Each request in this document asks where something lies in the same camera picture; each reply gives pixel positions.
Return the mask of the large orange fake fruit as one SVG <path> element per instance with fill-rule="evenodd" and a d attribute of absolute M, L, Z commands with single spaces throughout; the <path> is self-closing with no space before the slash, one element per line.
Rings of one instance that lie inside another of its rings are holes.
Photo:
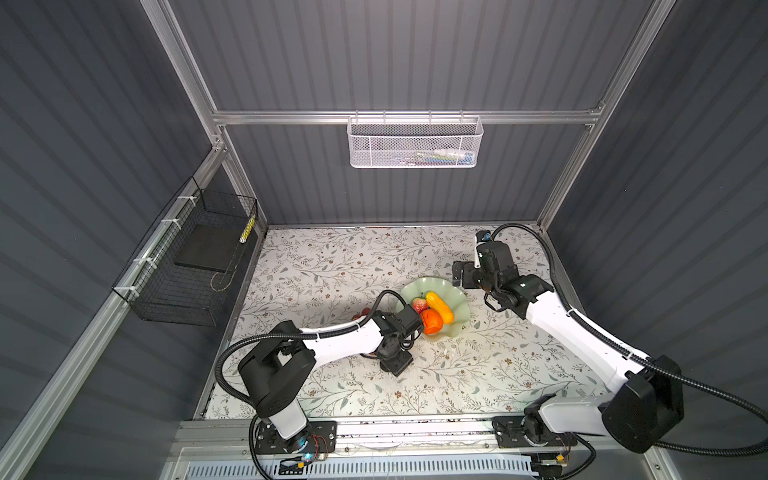
<path fill-rule="evenodd" d="M 428 308 L 420 313 L 423 324 L 423 333 L 433 335 L 440 332 L 444 326 L 442 316 L 434 309 Z"/>

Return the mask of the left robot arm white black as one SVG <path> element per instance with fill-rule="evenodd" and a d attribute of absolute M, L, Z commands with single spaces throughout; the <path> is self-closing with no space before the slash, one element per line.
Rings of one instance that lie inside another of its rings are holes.
<path fill-rule="evenodd" d="M 300 329 L 278 324 L 240 360 L 237 370 L 257 417 L 271 426 L 291 451 L 312 435 L 298 394 L 310 374 L 358 355 L 374 357 L 382 370 L 400 375 L 413 361 L 410 349 L 424 324 L 410 306 L 397 313 L 372 311 L 336 327 Z"/>

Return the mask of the red strawberry fake fruit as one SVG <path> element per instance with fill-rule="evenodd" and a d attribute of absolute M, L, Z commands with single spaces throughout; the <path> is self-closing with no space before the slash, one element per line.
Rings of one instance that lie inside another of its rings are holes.
<path fill-rule="evenodd" d="M 411 301 L 411 307 L 417 314 L 421 314 L 429 308 L 428 302 L 423 297 L 416 297 Z"/>

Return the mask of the red cherry bunch fake fruit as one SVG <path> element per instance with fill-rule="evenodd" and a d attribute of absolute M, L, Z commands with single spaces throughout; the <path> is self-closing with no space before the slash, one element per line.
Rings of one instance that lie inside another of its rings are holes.
<path fill-rule="evenodd" d="M 352 321 L 359 321 L 365 318 L 369 313 L 371 312 L 371 309 L 366 307 L 364 308 L 358 315 L 355 315 L 352 317 Z"/>

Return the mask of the light green scalloped fruit bowl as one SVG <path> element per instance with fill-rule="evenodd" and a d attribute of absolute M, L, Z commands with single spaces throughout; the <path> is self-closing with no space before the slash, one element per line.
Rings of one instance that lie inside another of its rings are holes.
<path fill-rule="evenodd" d="M 457 337 L 469 324 L 467 297 L 448 280 L 421 277 L 406 284 L 400 295 L 420 315 L 429 339 Z"/>

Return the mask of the yellow mango fake fruit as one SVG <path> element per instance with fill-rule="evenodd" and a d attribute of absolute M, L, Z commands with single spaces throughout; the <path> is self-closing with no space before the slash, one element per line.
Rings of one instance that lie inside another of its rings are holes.
<path fill-rule="evenodd" d="M 429 308 L 437 311 L 443 318 L 444 324 L 452 324 L 455 320 L 453 310 L 447 303 L 434 291 L 428 291 L 425 295 Z"/>

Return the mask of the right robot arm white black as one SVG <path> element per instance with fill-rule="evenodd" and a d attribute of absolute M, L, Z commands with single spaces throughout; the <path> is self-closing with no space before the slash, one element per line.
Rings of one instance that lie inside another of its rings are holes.
<path fill-rule="evenodd" d="M 609 436 L 634 453 L 646 452 L 684 418 L 682 387 L 641 363 L 628 346 L 563 304 L 555 286 L 518 272 L 509 247 L 487 231 L 476 237 L 474 259 L 452 266 L 453 283 L 479 289 L 485 304 L 512 312 L 555 338 L 604 384 L 604 395 L 568 400 L 545 394 L 524 410 L 526 440 L 543 446 L 560 434 Z"/>

